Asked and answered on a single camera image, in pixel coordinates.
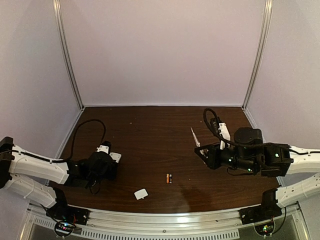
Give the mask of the clear handle screwdriver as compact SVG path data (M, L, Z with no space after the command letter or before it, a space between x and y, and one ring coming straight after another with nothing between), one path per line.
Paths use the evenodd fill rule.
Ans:
M200 143L200 141L198 140L198 138L197 138L197 136L196 136L193 128L190 127L190 130L191 130L192 137L193 137L193 139L194 139L194 142L195 142L196 147L200 147L200 146L201 146L201 143Z

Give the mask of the white remote control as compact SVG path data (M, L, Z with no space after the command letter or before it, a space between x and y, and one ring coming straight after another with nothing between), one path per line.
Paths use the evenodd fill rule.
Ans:
M122 154L116 153L116 152L111 152L109 155L110 155L110 157L112 159L112 162L114 164L119 164L120 163L120 160L122 158Z

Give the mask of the white battery cover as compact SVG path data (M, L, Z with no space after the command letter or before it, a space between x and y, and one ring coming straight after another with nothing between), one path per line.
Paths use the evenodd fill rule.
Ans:
M142 200L145 197L147 197L149 194L147 192L147 190L145 188L142 188L140 190L137 190L136 192L134 192L134 196L136 198L136 200Z

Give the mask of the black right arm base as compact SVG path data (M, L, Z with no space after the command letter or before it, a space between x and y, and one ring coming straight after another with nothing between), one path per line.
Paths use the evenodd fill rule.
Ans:
M276 204L260 204L239 210L240 220L243 225L270 220L282 215L282 209Z

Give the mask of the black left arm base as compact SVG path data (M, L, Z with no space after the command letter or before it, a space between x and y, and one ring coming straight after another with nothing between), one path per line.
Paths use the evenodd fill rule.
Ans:
M90 211L86 208L74 206L53 206L46 209L46 215L57 221L64 221L71 224L83 225L87 224Z

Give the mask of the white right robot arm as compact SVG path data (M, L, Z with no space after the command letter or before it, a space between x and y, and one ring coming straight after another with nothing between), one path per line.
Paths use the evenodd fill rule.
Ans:
M287 207L297 201L313 197L320 192L320 151L288 144L265 144L258 128L241 127L234 133L235 144L220 141L201 145L195 136L194 152L208 168L215 170L241 170L244 176L285 177L297 173L313 173L309 178L289 186L265 191L261 206Z

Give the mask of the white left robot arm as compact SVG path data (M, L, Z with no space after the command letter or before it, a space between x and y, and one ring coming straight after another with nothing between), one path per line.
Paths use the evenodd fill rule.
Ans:
M89 158L79 161L56 159L29 152L6 136L0 141L0 187L47 209L66 205L64 193L45 186L34 178L59 185L89 189L102 180L114 180L122 155L111 152L111 144L103 142Z

